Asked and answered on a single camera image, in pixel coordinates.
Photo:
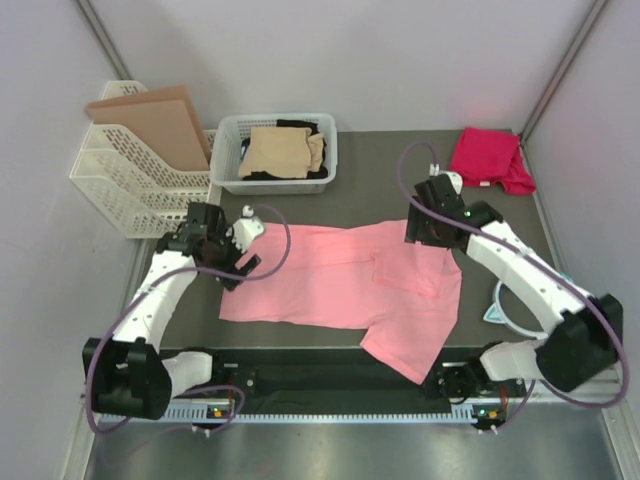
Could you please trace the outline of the pink t shirt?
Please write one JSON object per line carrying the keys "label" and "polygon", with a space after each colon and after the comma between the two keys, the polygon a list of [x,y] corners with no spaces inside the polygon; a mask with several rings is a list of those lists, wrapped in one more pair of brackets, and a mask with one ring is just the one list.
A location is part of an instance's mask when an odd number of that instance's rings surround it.
{"label": "pink t shirt", "polygon": [[405,229],[269,223],[251,248],[254,273],[283,266],[224,292],[220,317],[362,329],[367,353],[418,384],[456,325],[462,273],[449,250],[405,242]]}

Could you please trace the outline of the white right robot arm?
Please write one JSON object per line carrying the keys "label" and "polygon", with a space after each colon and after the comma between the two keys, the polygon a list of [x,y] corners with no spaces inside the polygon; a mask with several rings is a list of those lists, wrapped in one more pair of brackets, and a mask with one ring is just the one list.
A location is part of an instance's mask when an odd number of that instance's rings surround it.
{"label": "white right robot arm", "polygon": [[441,174],[416,184],[410,196],[406,240],[457,249],[488,269],[534,315],[539,340],[498,342],[466,366],[467,384],[487,396],[503,381],[536,380],[570,393],[621,361],[623,309],[553,270],[484,201],[466,204]]}

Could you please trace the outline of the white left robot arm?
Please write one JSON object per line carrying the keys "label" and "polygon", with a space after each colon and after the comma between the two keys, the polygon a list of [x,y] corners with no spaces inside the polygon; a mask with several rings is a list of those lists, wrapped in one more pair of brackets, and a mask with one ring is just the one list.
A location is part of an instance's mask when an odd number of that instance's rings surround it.
{"label": "white left robot arm", "polygon": [[166,327],[201,267],[234,290],[260,263],[246,254],[265,232],[250,206],[229,222],[217,205],[193,202],[186,218],[158,240],[146,277],[118,325],[89,339],[82,357],[86,398],[94,413],[160,419],[171,400],[192,388],[216,396],[226,387],[225,370],[204,351],[183,351],[164,359]]}

